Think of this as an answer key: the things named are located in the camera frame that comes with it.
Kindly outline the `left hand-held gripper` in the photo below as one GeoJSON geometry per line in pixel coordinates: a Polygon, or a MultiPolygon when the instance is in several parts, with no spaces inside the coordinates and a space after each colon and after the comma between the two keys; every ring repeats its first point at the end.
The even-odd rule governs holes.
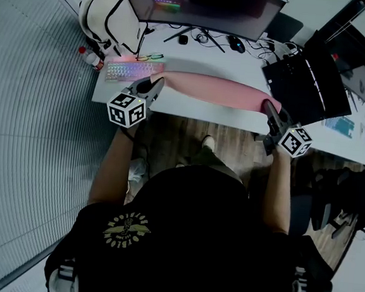
{"type": "Polygon", "coordinates": [[[146,77],[133,82],[128,89],[117,92],[106,103],[109,121],[126,129],[142,122],[163,87],[163,77],[153,83],[150,77],[146,77]]]}

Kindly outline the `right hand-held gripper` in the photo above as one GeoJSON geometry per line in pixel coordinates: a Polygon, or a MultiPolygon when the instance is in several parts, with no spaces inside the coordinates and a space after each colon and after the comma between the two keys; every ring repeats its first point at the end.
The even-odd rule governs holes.
{"type": "Polygon", "coordinates": [[[261,111],[268,118],[269,132],[263,139],[267,155],[272,154],[275,148],[281,148],[292,158],[297,158],[306,153],[312,144],[312,138],[305,130],[295,124],[289,114],[283,109],[278,109],[270,100],[262,102],[261,111]]]}

